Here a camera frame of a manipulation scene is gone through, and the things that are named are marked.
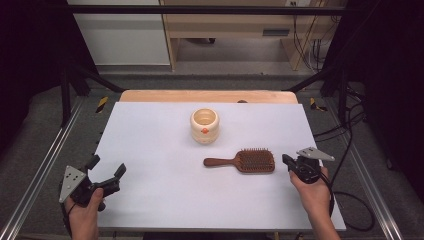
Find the table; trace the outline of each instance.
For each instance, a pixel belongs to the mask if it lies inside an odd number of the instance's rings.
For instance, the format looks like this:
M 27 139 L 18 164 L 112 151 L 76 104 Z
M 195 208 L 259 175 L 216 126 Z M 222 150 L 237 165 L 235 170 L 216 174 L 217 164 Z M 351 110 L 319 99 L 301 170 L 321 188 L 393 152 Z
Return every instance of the table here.
M 249 103 L 235 103 L 239 100 Z M 121 191 L 106 199 L 99 227 L 130 231 L 311 230 L 281 162 L 282 153 L 295 156 L 297 150 L 315 146 L 303 107 L 296 103 L 293 93 L 272 91 L 124 92 L 96 151 L 101 161 L 96 171 L 89 173 L 93 179 L 106 179 L 122 162 L 128 169 L 121 179 Z M 210 145 L 198 144 L 189 134 L 190 113 L 205 106 L 221 116 L 221 135 Z M 243 130 L 246 124 L 251 127 L 248 131 Z M 272 174 L 203 166 L 205 157 L 232 158 L 241 148 L 254 147 L 273 152 L 276 169 Z M 332 219 L 337 230 L 346 229 L 337 206 Z

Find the wall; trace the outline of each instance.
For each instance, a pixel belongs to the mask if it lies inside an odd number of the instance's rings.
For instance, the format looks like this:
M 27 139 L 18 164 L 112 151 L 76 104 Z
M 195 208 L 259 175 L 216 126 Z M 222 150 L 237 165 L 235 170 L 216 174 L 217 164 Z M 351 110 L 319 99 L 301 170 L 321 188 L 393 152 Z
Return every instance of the wall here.
M 69 4 L 159 5 L 157 0 L 69 0 Z M 162 17 L 75 14 L 96 65 L 169 65 Z

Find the brown paddle brush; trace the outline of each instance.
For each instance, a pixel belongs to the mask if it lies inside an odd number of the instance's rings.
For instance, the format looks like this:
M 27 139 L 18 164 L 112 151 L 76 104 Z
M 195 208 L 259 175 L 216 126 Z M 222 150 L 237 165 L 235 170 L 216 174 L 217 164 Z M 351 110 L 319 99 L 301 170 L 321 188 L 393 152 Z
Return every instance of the brown paddle brush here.
M 205 158 L 203 164 L 207 167 L 232 164 L 244 173 L 272 172 L 275 169 L 274 156 L 266 149 L 243 149 L 234 159 Z

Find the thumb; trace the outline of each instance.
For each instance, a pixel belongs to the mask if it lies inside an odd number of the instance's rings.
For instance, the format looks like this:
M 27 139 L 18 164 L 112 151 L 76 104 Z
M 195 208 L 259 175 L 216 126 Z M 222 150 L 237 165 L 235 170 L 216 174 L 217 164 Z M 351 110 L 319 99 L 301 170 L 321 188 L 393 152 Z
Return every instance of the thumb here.
M 103 202 L 103 188 L 97 188 L 93 192 L 90 202 L 88 203 L 88 211 L 97 213 L 97 209 L 99 208 L 101 202 Z

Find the forearm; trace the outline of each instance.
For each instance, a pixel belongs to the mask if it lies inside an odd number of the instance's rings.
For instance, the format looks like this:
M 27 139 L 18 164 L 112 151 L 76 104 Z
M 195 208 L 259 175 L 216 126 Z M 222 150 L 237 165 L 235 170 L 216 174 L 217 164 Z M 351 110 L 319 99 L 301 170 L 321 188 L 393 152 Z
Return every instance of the forearm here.
M 338 240 L 339 234 L 336 232 L 333 222 L 328 213 L 308 214 L 316 239 Z

